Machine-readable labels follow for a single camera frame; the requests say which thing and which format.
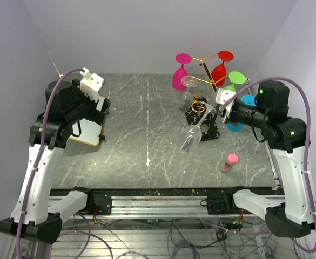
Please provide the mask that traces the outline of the blue wine glass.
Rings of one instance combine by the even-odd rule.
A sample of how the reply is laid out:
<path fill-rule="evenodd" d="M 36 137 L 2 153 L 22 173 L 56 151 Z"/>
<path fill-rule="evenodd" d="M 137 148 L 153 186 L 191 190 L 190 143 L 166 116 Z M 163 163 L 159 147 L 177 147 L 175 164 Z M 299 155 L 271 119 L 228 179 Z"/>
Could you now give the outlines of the blue wine glass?
<path fill-rule="evenodd" d="M 256 103 L 255 103 L 255 97 L 252 95 L 244 95 L 241 98 L 241 101 L 246 104 L 246 105 L 251 105 L 256 107 Z M 240 132 L 243 128 L 244 128 L 244 124 L 238 124 L 236 126 L 232 125 L 232 124 L 226 124 L 226 128 L 232 132 Z"/>

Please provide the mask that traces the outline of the green wine glass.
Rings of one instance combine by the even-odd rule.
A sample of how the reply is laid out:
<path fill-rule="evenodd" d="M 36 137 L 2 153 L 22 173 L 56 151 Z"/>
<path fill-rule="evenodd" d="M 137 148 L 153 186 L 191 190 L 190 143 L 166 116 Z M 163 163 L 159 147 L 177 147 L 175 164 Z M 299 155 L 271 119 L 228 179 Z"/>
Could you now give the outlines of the green wine glass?
<path fill-rule="evenodd" d="M 247 81 L 247 78 L 238 71 L 232 71 L 228 74 L 228 79 L 230 84 L 227 86 L 224 86 L 224 90 L 229 90 L 232 92 L 236 92 L 236 87 L 235 85 L 242 85 Z"/>

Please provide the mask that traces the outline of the red wine glass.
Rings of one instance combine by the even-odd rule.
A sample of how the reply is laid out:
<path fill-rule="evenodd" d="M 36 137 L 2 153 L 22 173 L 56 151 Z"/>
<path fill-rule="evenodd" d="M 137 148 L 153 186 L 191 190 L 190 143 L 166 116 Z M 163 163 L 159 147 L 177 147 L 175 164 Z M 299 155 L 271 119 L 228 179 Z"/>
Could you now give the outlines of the red wine glass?
<path fill-rule="evenodd" d="M 232 61 L 234 59 L 234 55 L 230 51 L 222 50 L 218 53 L 218 58 L 221 60 L 221 64 L 213 69 L 211 76 L 215 82 L 216 87 L 221 87 L 225 83 L 225 78 L 227 76 L 225 62 Z"/>

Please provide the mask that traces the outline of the clear glass front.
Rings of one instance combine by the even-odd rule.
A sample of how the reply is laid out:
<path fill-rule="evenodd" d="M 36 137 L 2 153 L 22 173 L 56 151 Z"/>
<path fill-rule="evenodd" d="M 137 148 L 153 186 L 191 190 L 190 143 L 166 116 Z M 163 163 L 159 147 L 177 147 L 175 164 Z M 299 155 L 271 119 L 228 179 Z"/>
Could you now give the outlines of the clear glass front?
<path fill-rule="evenodd" d="M 214 112 L 214 107 L 205 103 L 206 111 L 202 118 L 196 125 L 187 125 L 181 133 L 180 141 L 179 141 L 179 149 L 189 153 L 195 150 L 199 143 L 201 142 L 202 132 L 200 129 L 201 123 L 206 118 L 206 116 L 212 112 Z"/>

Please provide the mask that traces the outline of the clear glass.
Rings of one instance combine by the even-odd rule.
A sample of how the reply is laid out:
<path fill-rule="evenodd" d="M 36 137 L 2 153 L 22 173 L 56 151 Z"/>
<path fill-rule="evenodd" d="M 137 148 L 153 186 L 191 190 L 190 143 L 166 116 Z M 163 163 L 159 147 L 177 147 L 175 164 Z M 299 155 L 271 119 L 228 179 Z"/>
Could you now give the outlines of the clear glass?
<path fill-rule="evenodd" d="M 214 112 L 214 107 L 205 103 L 206 111 L 202 118 L 196 125 L 187 125 L 181 133 L 180 141 L 179 141 L 179 149 L 189 153 L 195 150 L 199 143 L 201 142 L 202 132 L 200 129 L 201 123 L 206 118 L 206 116 L 212 112 Z"/>
<path fill-rule="evenodd" d="M 193 103 L 193 95 L 190 93 L 190 89 L 197 86 L 198 79 L 195 76 L 186 75 L 182 77 L 181 83 L 186 87 L 186 90 L 181 94 L 183 104 L 179 107 L 179 110 L 186 112 Z"/>

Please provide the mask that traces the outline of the magenta wine glass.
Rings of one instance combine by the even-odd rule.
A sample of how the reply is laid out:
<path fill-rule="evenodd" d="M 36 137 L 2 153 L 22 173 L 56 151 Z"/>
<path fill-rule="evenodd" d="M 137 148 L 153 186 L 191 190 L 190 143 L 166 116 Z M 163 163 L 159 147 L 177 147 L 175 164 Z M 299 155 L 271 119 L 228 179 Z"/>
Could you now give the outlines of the magenta wine glass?
<path fill-rule="evenodd" d="M 188 75 L 187 70 L 184 65 L 189 64 L 192 61 L 192 57 L 187 53 L 179 53 L 176 55 L 176 62 L 178 62 L 181 67 L 176 70 L 172 79 L 172 87 L 177 91 L 183 91 L 186 86 L 182 83 L 182 78 Z"/>

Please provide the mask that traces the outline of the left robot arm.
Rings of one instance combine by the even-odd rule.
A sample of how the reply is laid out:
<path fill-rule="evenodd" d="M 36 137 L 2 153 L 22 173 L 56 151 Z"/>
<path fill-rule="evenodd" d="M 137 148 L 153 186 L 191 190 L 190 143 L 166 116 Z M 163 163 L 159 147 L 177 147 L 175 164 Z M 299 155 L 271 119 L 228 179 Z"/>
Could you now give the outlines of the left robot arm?
<path fill-rule="evenodd" d="M 111 105 L 99 94 L 104 79 L 51 82 L 46 91 L 45 111 L 30 127 L 29 162 L 17 204 L 7 219 L 0 220 L 0 232 L 53 244 L 63 224 L 75 213 L 89 214 L 95 208 L 92 190 L 73 187 L 49 205 L 52 176 L 64 153 L 73 126 L 82 120 L 102 125 Z"/>

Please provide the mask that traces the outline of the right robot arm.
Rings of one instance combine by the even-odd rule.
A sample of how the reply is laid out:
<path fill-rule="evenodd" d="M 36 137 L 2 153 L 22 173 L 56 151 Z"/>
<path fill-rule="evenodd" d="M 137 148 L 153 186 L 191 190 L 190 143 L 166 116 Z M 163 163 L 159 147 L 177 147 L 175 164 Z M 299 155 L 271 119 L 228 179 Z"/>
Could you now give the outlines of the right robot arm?
<path fill-rule="evenodd" d="M 259 129 L 279 170 L 284 202 L 269 200 L 244 187 L 224 198 L 228 213 L 244 209 L 263 219 L 277 237 L 300 238 L 316 231 L 316 198 L 308 165 L 310 121 L 288 116 L 289 88 L 282 77 L 258 81 L 256 105 L 245 105 L 237 94 L 219 89 L 216 103 L 225 123 Z"/>

